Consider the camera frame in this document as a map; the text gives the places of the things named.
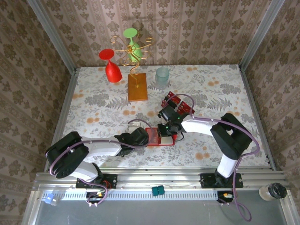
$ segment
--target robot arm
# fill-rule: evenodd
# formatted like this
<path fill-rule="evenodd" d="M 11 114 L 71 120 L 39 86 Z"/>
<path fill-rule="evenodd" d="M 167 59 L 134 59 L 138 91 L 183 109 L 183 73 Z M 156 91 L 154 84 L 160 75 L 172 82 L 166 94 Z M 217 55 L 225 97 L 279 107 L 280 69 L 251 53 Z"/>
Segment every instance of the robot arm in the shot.
<path fill-rule="evenodd" d="M 71 132 L 51 146 L 45 155 L 52 165 L 68 147 L 78 143 L 55 163 L 52 173 L 56 178 L 73 176 L 90 182 L 101 176 L 102 173 L 96 164 L 85 162 L 85 158 L 128 155 L 133 152 L 134 148 L 122 145 L 122 143 L 143 146 L 148 143 L 148 140 L 148 133 L 142 127 L 137 128 L 131 134 L 123 133 L 103 139 L 81 137 L 77 132 Z"/>
<path fill-rule="evenodd" d="M 213 121 L 195 120 L 189 114 L 179 115 L 175 110 L 167 105 L 159 112 L 159 117 L 167 121 L 166 124 L 158 125 L 158 135 L 160 137 L 170 136 L 178 132 L 196 132 L 213 136 L 218 143 L 223 155 L 216 170 L 216 178 L 221 181 L 228 179 L 238 162 L 241 154 L 248 148 L 252 139 L 236 128 L 223 123 Z M 226 113 L 221 120 L 233 123 L 246 129 L 232 114 Z"/>

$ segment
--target wooden base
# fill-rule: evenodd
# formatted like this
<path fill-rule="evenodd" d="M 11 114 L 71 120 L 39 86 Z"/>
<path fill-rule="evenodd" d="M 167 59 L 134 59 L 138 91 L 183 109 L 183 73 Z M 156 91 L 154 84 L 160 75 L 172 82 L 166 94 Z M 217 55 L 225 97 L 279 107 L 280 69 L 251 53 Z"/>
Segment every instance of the wooden base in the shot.
<path fill-rule="evenodd" d="M 128 101 L 148 100 L 146 74 L 134 74 L 134 77 L 137 79 L 138 87 L 136 86 L 136 80 L 128 74 Z"/>

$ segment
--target table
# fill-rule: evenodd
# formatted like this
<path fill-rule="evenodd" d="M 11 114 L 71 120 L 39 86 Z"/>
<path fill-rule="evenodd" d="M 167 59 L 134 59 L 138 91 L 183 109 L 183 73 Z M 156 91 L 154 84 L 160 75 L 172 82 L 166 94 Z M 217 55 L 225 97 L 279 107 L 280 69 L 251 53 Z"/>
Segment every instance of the table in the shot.
<path fill-rule="evenodd" d="M 138 68 L 140 73 L 146 73 L 148 86 L 148 101 L 140 102 L 128 102 L 131 67 L 120 67 L 123 78 L 118 83 L 107 81 L 105 67 L 80 68 L 63 134 L 77 131 L 86 137 L 106 138 L 126 132 L 128 121 L 132 119 L 146 120 L 155 127 L 161 122 L 157 113 L 168 91 L 185 93 L 195 100 L 196 116 L 219 119 L 230 112 L 258 139 L 260 153 L 245 158 L 241 166 L 270 167 L 237 65 L 166 66 L 170 77 L 164 89 L 156 84 L 154 78 L 159 67 Z M 187 97 L 182 99 L 191 103 Z M 251 143 L 247 152 L 254 149 L 255 145 Z M 98 156 L 85 160 L 101 167 L 217 167 L 221 157 L 222 152 L 214 138 L 188 133 L 184 140 L 172 147 L 147 147 L 125 157 Z"/>

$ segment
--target patterned wallpaper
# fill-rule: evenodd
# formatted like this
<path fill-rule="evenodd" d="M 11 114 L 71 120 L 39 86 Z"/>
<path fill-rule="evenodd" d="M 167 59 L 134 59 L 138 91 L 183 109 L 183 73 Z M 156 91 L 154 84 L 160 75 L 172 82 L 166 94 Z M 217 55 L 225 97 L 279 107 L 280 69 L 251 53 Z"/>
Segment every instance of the patterned wallpaper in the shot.
<path fill-rule="evenodd" d="M 238 64 L 270 0 L 41 0 L 77 67 L 127 28 L 156 43 L 142 64 Z M 120 41 L 114 48 L 122 49 Z"/>
<path fill-rule="evenodd" d="M 246 75 L 300 212 L 300 1 L 285 0 Z"/>
<path fill-rule="evenodd" d="M 25 0 L 0 0 L 0 224 L 20 224 L 70 75 Z"/>

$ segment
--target red object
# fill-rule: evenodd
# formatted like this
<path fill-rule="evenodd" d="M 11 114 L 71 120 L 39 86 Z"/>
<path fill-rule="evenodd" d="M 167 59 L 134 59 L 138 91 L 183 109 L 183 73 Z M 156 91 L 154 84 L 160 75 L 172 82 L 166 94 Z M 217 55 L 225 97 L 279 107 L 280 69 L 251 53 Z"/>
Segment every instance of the red object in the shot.
<path fill-rule="evenodd" d="M 177 139 L 177 136 L 178 136 L 178 135 L 172 135 L 173 140 L 176 140 L 176 139 Z"/>
<path fill-rule="evenodd" d="M 189 111 L 191 111 L 191 107 L 189 105 L 187 105 L 184 101 L 182 101 L 177 110 L 178 114 L 179 115 L 182 115 L 184 113 L 189 114 Z"/>
<path fill-rule="evenodd" d="M 105 68 L 105 73 L 107 76 L 107 79 L 109 82 L 116 83 L 119 82 L 122 79 L 122 74 L 120 71 L 120 68 L 117 66 L 117 64 L 110 61 L 110 59 L 114 56 L 113 49 L 107 48 L 103 49 L 99 53 L 99 57 L 102 60 L 108 60 L 108 64 Z"/>
<path fill-rule="evenodd" d="M 152 128 L 154 131 L 154 137 L 152 139 L 152 142 L 148 144 L 148 146 L 174 146 L 175 145 L 175 139 L 172 137 L 172 144 L 161 144 L 161 137 L 158 136 L 158 129 L 156 127 Z M 149 135 L 149 139 L 151 137 L 151 128 L 147 127 L 146 132 Z"/>
<path fill-rule="evenodd" d="M 169 91 L 169 93 L 168 93 L 168 95 L 167 95 L 166 97 L 169 99 L 170 97 L 172 97 L 172 96 L 174 96 L 174 95 L 175 95 L 175 94 L 174 94 L 173 92 Z M 180 99 L 178 96 L 175 96 L 175 97 L 171 98 L 170 101 L 172 101 L 172 102 L 174 102 L 175 104 L 178 105 L 178 104 L 181 102 L 181 99 Z M 165 102 L 166 102 L 166 100 L 164 99 L 164 100 L 162 101 L 162 103 L 161 103 L 161 106 L 162 106 L 162 107 L 165 106 Z"/>

